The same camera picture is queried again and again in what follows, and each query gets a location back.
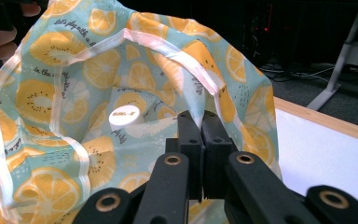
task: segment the carpeted floor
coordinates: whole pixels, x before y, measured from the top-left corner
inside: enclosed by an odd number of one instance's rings
[[[275,96],[297,105],[307,106],[327,86],[333,64],[297,66],[280,70],[275,63],[261,66],[270,77]],[[320,112],[358,125],[358,68],[345,69],[338,81],[341,88],[319,110]]]

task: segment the person's hand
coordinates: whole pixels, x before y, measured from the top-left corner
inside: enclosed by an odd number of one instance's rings
[[[39,14],[40,6],[36,3],[21,4],[23,16],[30,17]],[[6,60],[13,56],[17,46],[12,41],[16,37],[17,30],[14,28],[12,31],[0,31],[0,60]]]

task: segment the bag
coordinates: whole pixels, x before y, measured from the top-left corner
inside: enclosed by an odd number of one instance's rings
[[[112,131],[123,105],[143,121]],[[280,174],[271,84],[219,34],[116,0],[50,1],[0,69],[0,223],[70,223],[91,194],[136,189],[186,110],[199,127],[216,113]],[[193,205],[190,222],[224,222],[208,209],[222,204]]]

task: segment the gray metal leg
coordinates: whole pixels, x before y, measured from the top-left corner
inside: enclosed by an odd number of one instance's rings
[[[313,110],[319,110],[329,99],[333,96],[334,93],[339,89],[340,85],[337,84],[339,75],[341,75],[342,68],[344,67],[346,61],[348,60],[351,54],[351,47],[353,39],[356,36],[358,30],[358,13],[351,27],[350,33],[342,46],[341,52],[339,53],[336,66],[334,67],[333,74],[330,77],[330,80],[327,84],[326,89],[324,89],[310,104],[307,108]]]

